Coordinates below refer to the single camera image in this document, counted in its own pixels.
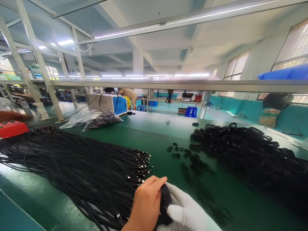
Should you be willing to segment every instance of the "green table surface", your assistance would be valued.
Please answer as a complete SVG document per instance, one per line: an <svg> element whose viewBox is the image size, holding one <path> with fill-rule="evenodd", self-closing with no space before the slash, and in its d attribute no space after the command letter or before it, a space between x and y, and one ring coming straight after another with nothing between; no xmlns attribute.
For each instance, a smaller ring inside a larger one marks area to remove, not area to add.
<svg viewBox="0 0 308 231"><path fill-rule="evenodd" d="M186 183L180 170L180 163L188 165L189 159L184 158L183 152L180 151L180 159L172 158L173 152L168 152L167 148L172 146L173 142L179 147L188 148L189 144L194 142L190 139L190 134L196 128L192 126L193 122L199 122L199 128L205 127L207 123L220 126L228 123L145 112L123 115L121 118L123 122L106 128L81 132L81 126L66 131L147 151L152 155L152 174L157 177L167 176L169 183L175 184L197 199L195 189ZM271 129L258 128L273 137L282 147L292 149L297 157L308 158L307 152L292 145L290 140L273 133ZM216 204L228 208L234 217L232 222L227 222L223 230L308 230L308 221L288 208L275 195L244 183L217 159L206 153L200 151L198 154L216 172L214 176L204 173L201 181L214 195ZM0 188L46 230L97 230L95 224L79 212L68 196L38 175L0 165Z"/></svg>

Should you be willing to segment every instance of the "blue machine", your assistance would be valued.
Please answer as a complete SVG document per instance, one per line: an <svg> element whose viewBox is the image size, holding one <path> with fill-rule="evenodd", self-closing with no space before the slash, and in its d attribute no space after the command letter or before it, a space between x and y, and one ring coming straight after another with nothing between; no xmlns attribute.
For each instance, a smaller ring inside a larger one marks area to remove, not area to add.
<svg viewBox="0 0 308 231"><path fill-rule="evenodd" d="M117 115L122 115L127 112L127 101L123 96L117 95L97 95L88 94L91 103L89 105L90 110L94 109L110 109Z"/></svg>

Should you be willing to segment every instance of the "blue plastic stool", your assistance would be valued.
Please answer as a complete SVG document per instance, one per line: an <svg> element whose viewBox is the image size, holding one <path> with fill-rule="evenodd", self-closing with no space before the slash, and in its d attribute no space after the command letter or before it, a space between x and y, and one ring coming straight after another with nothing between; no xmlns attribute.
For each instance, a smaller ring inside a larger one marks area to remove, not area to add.
<svg viewBox="0 0 308 231"><path fill-rule="evenodd" d="M187 107L185 117L197 118L197 108Z"/></svg>
<svg viewBox="0 0 308 231"><path fill-rule="evenodd" d="M147 111L147 106L146 105L138 105L137 111L139 111L139 108L140 108L140 111L144 111L144 110Z"/></svg>

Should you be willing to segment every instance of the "gloved hand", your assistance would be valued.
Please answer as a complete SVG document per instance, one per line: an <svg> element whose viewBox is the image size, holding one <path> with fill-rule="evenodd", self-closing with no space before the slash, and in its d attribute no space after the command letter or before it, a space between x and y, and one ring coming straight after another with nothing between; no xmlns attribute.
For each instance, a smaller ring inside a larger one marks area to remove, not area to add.
<svg viewBox="0 0 308 231"><path fill-rule="evenodd" d="M158 226L157 231L221 231L190 195L172 184L166 183L166 185L172 198L167 213L173 222L168 226Z"/></svg>

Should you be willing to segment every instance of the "red control box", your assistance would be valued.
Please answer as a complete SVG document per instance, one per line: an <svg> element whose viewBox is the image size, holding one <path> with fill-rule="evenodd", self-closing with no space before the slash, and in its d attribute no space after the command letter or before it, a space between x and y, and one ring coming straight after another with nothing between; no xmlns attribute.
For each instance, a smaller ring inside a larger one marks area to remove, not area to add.
<svg viewBox="0 0 308 231"><path fill-rule="evenodd" d="M26 124L11 120L10 122L0 123L0 139L17 136L29 132Z"/></svg>

